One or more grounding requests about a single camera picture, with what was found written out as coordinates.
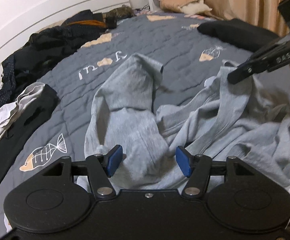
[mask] white headboard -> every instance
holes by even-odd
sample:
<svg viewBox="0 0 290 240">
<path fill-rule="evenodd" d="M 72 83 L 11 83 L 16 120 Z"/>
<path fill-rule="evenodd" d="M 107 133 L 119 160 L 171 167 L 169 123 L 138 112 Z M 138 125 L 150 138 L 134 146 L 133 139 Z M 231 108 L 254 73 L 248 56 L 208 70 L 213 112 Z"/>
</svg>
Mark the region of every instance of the white headboard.
<svg viewBox="0 0 290 240">
<path fill-rule="evenodd" d="M 0 63 L 15 50 L 21 48 L 32 33 L 54 22 L 66 19 L 75 13 L 90 9 L 107 12 L 129 0 L 46 0 L 0 28 Z"/>
</svg>

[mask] metal screw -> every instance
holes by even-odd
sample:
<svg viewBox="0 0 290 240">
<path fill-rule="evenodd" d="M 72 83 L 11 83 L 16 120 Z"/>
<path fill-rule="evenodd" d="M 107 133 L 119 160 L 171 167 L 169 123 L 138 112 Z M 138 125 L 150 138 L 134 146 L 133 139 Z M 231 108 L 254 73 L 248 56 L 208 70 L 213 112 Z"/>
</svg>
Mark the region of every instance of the metal screw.
<svg viewBox="0 0 290 240">
<path fill-rule="evenodd" d="M 109 195 L 113 192 L 113 190 L 110 187 L 100 187 L 97 190 L 97 193 L 104 196 L 104 195 Z"/>
<path fill-rule="evenodd" d="M 146 193 L 146 194 L 145 194 L 145 197 L 147 197 L 147 198 L 151 198 L 151 197 L 153 197 L 153 196 L 154 196 L 153 193 Z"/>
<path fill-rule="evenodd" d="M 195 196 L 195 195 L 198 195 L 200 193 L 200 189 L 199 188 L 196 188 L 196 187 L 188 187 L 186 190 L 185 190 L 185 193 L 187 195 L 190 195 L 190 196 Z"/>
</svg>

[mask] gray quilted comforter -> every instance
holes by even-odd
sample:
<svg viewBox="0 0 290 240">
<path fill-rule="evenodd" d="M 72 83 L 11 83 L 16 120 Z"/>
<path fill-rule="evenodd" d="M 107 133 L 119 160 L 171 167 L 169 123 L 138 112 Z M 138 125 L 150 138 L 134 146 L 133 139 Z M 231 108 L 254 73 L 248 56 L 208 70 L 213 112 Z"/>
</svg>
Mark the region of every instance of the gray quilted comforter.
<svg viewBox="0 0 290 240">
<path fill-rule="evenodd" d="M 63 155 L 73 161 L 84 159 L 84 139 L 94 94 L 131 54 L 138 52 L 164 65 L 154 111 L 162 104 L 188 103 L 204 87 L 207 78 L 217 75 L 223 59 L 242 63 L 251 55 L 196 30 L 197 24 L 211 19 L 184 14 L 159 15 L 169 19 L 150 21 L 142 15 L 123 20 L 112 30 L 110 42 L 79 49 L 39 80 L 50 85 L 61 102 L 51 119 L 27 141 L 0 185 L 0 237 L 9 228 L 3 201 L 13 188 Z M 277 98 L 290 100 L 288 67 L 259 78 L 278 93 Z M 50 151 L 48 158 L 39 156 L 42 149 Z"/>
</svg>

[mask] fish print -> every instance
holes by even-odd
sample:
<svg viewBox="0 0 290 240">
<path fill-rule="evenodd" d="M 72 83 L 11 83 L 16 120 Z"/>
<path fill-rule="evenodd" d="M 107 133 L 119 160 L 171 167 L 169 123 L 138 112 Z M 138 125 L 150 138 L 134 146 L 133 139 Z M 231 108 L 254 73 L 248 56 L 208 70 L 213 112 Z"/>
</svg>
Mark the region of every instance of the fish print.
<svg viewBox="0 0 290 240">
<path fill-rule="evenodd" d="M 110 64 L 112 64 L 113 63 L 113 60 L 111 59 L 111 58 L 103 58 L 101 61 L 99 61 L 98 63 L 97 63 L 97 65 L 99 66 L 99 67 L 101 67 L 101 66 L 106 66 L 106 65 L 110 65 Z"/>
<path fill-rule="evenodd" d="M 199 27 L 199 24 L 191 24 L 190 26 L 182 26 L 182 29 L 186 29 L 186 30 L 190 31 L 193 29 L 197 29 L 197 27 Z"/>
<path fill-rule="evenodd" d="M 5 227 L 6 227 L 6 232 L 7 232 L 7 233 L 10 232 L 10 231 L 12 230 L 12 227 L 11 227 L 11 225 L 10 225 L 10 222 L 8 221 L 8 219 L 7 219 L 6 215 L 5 215 L 5 213 L 4 213 L 4 225 L 5 225 Z"/>
<path fill-rule="evenodd" d="M 149 15 L 147 16 L 147 19 L 150 20 L 151 22 L 155 22 L 155 21 L 161 21 L 161 20 L 171 20 L 171 19 L 175 19 L 175 16 L 160 16 L 160 15 Z"/>
<path fill-rule="evenodd" d="M 224 48 L 222 46 L 214 46 L 211 47 L 210 49 L 205 49 L 202 54 L 201 57 L 199 58 L 199 61 L 210 61 L 212 59 L 218 58 L 220 55 L 220 51 L 224 50 Z"/>
<path fill-rule="evenodd" d="M 59 150 L 62 153 L 67 153 L 65 140 L 62 133 L 58 137 L 56 146 L 48 143 L 46 146 L 38 147 L 32 151 L 27 157 L 24 165 L 20 167 L 20 171 L 32 171 L 37 167 L 46 165 L 56 150 Z"/>
<path fill-rule="evenodd" d="M 102 34 L 97 40 L 86 42 L 84 45 L 81 46 L 81 48 L 90 47 L 96 44 L 102 44 L 104 42 L 110 42 L 111 40 L 112 40 L 112 33 L 105 33 L 105 34 Z"/>
<path fill-rule="evenodd" d="M 186 14 L 186 15 L 184 15 L 184 18 L 195 18 L 195 19 L 199 19 L 199 20 L 206 19 L 206 17 L 201 16 L 201 15 L 197 15 L 197 14 Z"/>
</svg>

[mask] orange strap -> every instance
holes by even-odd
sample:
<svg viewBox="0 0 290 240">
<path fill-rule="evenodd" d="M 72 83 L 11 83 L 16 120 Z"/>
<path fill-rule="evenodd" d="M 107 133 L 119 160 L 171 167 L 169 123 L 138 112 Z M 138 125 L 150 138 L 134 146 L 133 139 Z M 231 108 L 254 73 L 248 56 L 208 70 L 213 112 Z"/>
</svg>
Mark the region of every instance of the orange strap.
<svg viewBox="0 0 290 240">
<path fill-rule="evenodd" d="M 100 22 L 100 21 L 96 21 L 96 20 L 85 20 L 85 21 L 72 22 L 72 23 L 67 24 L 66 26 L 73 25 L 73 24 L 91 25 L 91 26 L 99 26 L 102 28 L 107 28 L 107 26 L 104 22 Z"/>
</svg>

